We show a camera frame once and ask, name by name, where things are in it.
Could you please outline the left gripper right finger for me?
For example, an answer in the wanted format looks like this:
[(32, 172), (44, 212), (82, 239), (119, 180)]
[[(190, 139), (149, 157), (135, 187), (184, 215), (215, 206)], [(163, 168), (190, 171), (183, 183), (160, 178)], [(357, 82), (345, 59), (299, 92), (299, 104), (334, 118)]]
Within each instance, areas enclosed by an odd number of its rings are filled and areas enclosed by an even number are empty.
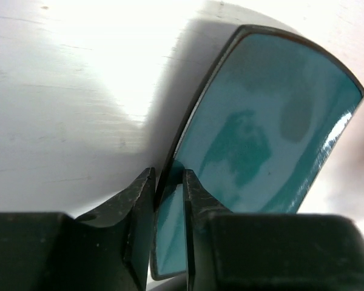
[(183, 173), (189, 290), (364, 290), (364, 240), (337, 215), (234, 213)]

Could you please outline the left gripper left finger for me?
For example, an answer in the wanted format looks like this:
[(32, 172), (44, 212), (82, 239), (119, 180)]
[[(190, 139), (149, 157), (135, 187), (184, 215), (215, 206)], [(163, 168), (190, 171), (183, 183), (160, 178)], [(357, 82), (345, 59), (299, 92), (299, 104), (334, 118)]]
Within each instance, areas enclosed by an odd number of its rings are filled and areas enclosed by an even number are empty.
[(0, 290), (144, 290), (155, 171), (72, 218), (0, 213)]

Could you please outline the teal square plate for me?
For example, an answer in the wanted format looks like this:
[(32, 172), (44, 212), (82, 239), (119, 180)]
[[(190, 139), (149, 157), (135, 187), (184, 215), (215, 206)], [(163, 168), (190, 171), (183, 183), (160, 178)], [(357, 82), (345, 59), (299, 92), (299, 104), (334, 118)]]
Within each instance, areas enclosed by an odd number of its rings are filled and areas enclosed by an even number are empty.
[(184, 170), (234, 212), (295, 213), (363, 98), (356, 76), (316, 43), (239, 26), (194, 94), (162, 169), (152, 278), (186, 270)]

